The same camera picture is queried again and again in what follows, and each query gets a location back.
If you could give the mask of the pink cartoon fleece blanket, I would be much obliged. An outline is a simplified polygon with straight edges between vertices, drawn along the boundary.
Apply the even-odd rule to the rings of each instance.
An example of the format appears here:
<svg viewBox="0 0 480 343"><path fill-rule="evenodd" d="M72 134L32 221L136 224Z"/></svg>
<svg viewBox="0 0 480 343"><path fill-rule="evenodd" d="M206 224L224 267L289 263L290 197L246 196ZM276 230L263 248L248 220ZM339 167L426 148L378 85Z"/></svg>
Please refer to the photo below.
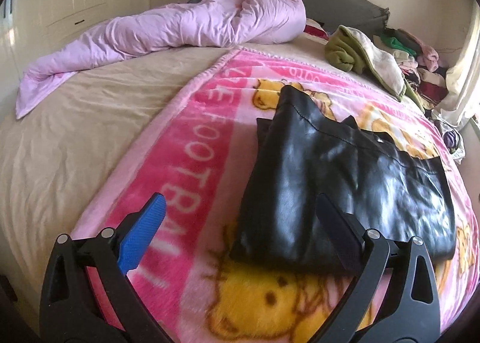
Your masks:
<svg viewBox="0 0 480 343"><path fill-rule="evenodd" d="M409 99L299 52L182 48L129 60L143 78L180 92L153 118L80 216L73 235L115 226L159 192L167 217L129 273L154 317L184 342L305 342L349 280L275 272L229 258L241 196L257 154L256 121L272 118L293 85L334 120L388 133L414 157L440 157L456 217L454 257L435 268L441 324L471 303L479 283L479 230L470 197L439 133Z"/></svg>

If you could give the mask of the cream curtain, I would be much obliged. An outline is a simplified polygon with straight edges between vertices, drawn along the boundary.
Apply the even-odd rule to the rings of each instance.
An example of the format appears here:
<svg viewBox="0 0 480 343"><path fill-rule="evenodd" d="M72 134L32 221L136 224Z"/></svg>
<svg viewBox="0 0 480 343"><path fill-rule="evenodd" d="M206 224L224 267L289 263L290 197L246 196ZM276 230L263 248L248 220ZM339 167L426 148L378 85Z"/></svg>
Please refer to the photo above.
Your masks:
<svg viewBox="0 0 480 343"><path fill-rule="evenodd" d="M446 75L448 95L433 113L462 130L479 112L479 4L473 1L472 19L465 44L456 64Z"/></svg>

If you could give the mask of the lilac rolled duvet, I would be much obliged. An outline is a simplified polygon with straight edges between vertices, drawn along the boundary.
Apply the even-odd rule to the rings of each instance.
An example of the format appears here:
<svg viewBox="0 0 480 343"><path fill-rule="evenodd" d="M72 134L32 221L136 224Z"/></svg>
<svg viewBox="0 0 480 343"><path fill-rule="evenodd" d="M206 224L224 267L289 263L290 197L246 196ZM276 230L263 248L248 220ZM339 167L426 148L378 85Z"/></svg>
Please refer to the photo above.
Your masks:
<svg viewBox="0 0 480 343"><path fill-rule="evenodd" d="M306 20L303 0L200 0L112 18L29 65L19 84L16 118L78 71L182 46L281 44L298 37Z"/></svg>

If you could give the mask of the black leather jacket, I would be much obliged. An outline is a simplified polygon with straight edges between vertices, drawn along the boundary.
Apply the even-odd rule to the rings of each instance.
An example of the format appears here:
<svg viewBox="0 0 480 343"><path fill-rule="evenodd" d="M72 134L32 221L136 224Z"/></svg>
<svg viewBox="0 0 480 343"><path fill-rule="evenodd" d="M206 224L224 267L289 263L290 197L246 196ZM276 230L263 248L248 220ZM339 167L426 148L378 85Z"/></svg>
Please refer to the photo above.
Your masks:
<svg viewBox="0 0 480 343"><path fill-rule="evenodd" d="M440 158L416 158L352 117L326 118L287 86L257 122L258 155L242 197L233 260L303 272L340 272L317 218L325 194L365 228L395 241L419 236L435 263L456 249L454 207Z"/></svg>

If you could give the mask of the purple patterned bag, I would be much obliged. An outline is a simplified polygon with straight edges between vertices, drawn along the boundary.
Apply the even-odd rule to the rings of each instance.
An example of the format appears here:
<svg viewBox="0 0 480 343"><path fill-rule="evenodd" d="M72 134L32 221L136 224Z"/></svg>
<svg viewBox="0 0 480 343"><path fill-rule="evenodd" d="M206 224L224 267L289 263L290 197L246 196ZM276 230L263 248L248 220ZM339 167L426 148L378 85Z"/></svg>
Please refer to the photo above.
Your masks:
<svg viewBox="0 0 480 343"><path fill-rule="evenodd" d="M465 144L462 135L442 119L435 119L434 125L439 130L443 143L452 159L457 165L460 165L465 157Z"/></svg>

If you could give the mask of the green and cream blanket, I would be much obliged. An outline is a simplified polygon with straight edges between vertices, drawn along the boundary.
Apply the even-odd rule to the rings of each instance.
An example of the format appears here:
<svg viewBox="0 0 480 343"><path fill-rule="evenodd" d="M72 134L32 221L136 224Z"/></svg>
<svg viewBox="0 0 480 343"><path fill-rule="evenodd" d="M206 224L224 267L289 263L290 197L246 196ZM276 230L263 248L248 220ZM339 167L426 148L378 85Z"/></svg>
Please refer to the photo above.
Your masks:
<svg viewBox="0 0 480 343"><path fill-rule="evenodd" d="M325 45L325 58L335 68L354 71L362 75L366 71L385 91L399 102L410 98L425 112L422 102L406 81L393 55L381 50L360 30L339 25Z"/></svg>

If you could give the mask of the red striped pillow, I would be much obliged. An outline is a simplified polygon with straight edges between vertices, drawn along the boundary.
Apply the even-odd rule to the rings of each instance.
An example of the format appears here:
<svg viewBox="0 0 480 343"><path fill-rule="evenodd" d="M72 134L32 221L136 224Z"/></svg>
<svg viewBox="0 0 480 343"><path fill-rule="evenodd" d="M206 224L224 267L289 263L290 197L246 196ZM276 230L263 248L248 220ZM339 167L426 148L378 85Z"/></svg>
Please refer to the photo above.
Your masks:
<svg viewBox="0 0 480 343"><path fill-rule="evenodd" d="M320 43L326 44L329 41L329 34L323 29L320 23L307 18L304 33L311 38L316 38Z"/></svg>

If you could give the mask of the pile of assorted clothes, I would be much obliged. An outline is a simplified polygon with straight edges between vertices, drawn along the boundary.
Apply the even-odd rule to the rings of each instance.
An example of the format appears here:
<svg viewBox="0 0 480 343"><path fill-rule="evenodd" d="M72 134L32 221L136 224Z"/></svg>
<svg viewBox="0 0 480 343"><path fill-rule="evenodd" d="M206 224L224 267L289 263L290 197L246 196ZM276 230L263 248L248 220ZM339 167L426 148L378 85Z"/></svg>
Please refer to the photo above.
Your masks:
<svg viewBox="0 0 480 343"><path fill-rule="evenodd" d="M373 37L378 48L390 53L402 71L408 87L424 111L431 111L448 94L447 68L438 52L423 40L402 29L386 28Z"/></svg>

